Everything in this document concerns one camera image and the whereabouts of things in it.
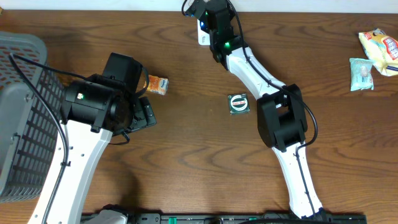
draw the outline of wooden table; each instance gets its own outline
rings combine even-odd
[[[398,77],[374,70],[374,91],[350,92],[349,58],[366,58],[358,32],[380,27],[398,38],[398,16],[242,13],[241,20],[258,60],[296,83],[317,117],[319,138],[307,156],[323,206],[397,223]],[[55,68],[101,73],[117,52],[170,80],[166,96],[147,94],[158,124],[105,150],[84,212],[109,203],[164,213],[289,208],[278,160],[257,131],[256,101],[249,95],[251,112],[229,115],[227,95],[248,90],[198,45],[196,20],[179,12],[4,11],[0,29],[40,37]],[[35,204],[1,204],[0,222],[26,223]]]

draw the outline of orange candy wrapper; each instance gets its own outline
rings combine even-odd
[[[167,87],[169,86],[169,80],[166,78],[159,78],[153,75],[149,75],[149,91],[160,95],[166,95]]]

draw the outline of snack package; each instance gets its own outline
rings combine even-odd
[[[350,58],[351,91],[374,89],[371,69],[374,61],[361,58]]]
[[[166,78],[159,78],[153,75],[149,75],[149,91],[160,95],[166,95],[167,87],[169,86],[169,80]]]
[[[385,76],[398,75],[398,42],[386,35],[383,30],[359,33],[368,59],[374,60],[374,66]]]

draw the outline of gray plastic basket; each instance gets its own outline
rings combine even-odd
[[[39,38],[0,32],[0,203],[40,195],[58,134],[44,106],[13,69],[10,52],[41,64],[47,61]],[[17,64],[59,117],[63,89],[59,79],[21,60]]]

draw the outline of white wall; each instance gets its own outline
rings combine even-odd
[[[4,9],[179,11],[183,0],[0,0]],[[398,0],[231,0],[249,12],[397,13]]]

